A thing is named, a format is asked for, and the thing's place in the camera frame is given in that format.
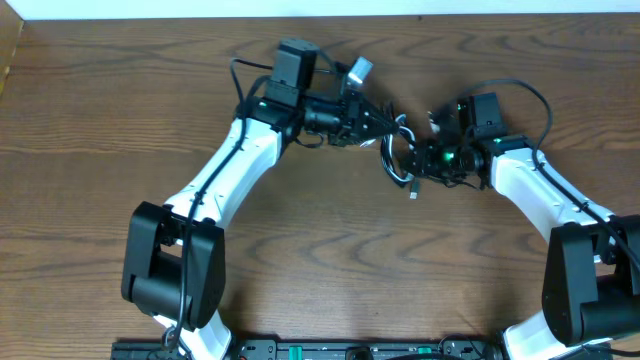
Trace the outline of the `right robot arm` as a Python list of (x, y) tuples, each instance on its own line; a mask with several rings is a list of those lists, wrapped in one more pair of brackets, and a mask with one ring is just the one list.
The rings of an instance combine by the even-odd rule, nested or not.
[(447, 187), (476, 175), (547, 242), (542, 309), (502, 333), (507, 359), (611, 357), (639, 332), (639, 218), (592, 202), (525, 135), (508, 131), (493, 93), (430, 114), (434, 138), (412, 144), (406, 172)]

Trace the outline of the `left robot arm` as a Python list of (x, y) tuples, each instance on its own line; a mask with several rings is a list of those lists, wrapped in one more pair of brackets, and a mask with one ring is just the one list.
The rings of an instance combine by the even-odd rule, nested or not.
[(122, 297), (161, 323), (162, 351), (187, 359), (222, 359), (232, 334), (218, 312), (226, 281), (225, 229), (260, 177), (306, 132), (344, 147), (395, 133), (393, 117), (361, 87), (373, 65), (327, 62), (328, 95), (311, 92), (326, 53), (301, 39), (279, 43), (239, 103), (228, 135), (200, 172), (163, 204), (141, 203), (128, 229)]

